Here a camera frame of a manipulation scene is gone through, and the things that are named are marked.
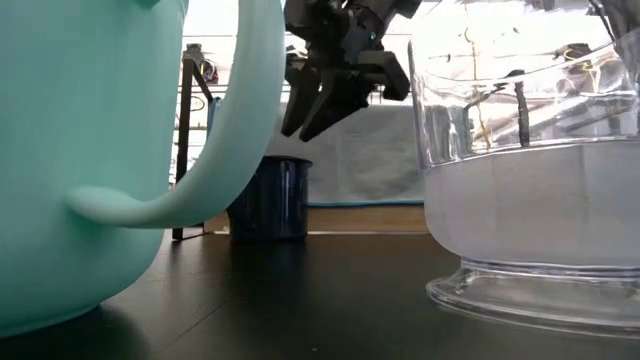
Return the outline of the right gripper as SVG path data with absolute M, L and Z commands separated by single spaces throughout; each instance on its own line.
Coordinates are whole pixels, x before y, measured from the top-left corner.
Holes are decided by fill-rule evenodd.
M 291 89 L 281 127 L 287 137 L 300 129 L 308 142 L 366 108 L 382 86 L 383 97 L 403 100 L 410 89 L 396 55 L 382 44 L 391 21 L 410 19 L 422 0 L 286 0 L 285 28 L 306 42 L 308 68 L 289 68 Z

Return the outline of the dark blue enamel mug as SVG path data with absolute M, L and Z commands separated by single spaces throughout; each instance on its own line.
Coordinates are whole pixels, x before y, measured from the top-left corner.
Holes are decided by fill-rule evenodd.
M 252 243 L 304 240 L 311 166 L 311 161 L 298 157 L 263 157 L 250 182 L 226 209 L 231 238 Z

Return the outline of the clear plastic handled cup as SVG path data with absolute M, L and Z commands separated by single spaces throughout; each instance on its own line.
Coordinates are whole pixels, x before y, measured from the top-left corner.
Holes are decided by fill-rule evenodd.
M 428 295 L 640 339 L 640 0 L 440 0 L 408 55 Z

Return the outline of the mint green mug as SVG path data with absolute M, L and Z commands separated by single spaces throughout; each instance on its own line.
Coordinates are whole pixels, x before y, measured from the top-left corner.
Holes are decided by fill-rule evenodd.
M 191 169 L 169 180 L 189 0 L 0 0 L 0 338 L 133 284 L 164 232 L 253 177 L 280 116 L 281 0 L 238 0 L 229 84 Z

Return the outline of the white cloth with blue edge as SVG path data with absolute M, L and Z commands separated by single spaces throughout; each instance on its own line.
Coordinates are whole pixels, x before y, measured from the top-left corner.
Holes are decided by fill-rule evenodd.
M 312 162 L 309 204 L 316 207 L 420 204 L 413 108 L 371 105 L 309 142 L 276 128 L 268 155 Z

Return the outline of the round black ceiling fixture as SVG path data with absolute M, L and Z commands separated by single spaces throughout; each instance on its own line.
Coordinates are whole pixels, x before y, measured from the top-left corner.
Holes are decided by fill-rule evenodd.
M 183 57 L 195 62 L 207 84 L 216 85 L 219 82 L 217 67 L 210 59 L 205 57 L 200 43 L 188 43 L 183 51 Z

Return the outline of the black metal shelf frame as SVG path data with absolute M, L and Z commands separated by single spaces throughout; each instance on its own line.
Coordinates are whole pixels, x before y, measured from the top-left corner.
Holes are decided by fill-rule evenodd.
M 177 141 L 177 162 L 175 184 L 178 185 L 184 175 L 187 173 L 188 167 L 188 149 L 189 149 L 189 133 L 190 133 L 190 117 L 191 117 L 191 97 L 193 90 L 193 81 L 196 81 L 201 93 L 206 98 L 206 105 L 210 106 L 214 100 L 205 79 L 203 78 L 199 67 L 195 60 L 190 58 L 182 59 L 183 71 L 180 88 L 180 112 L 178 123 L 178 141 Z

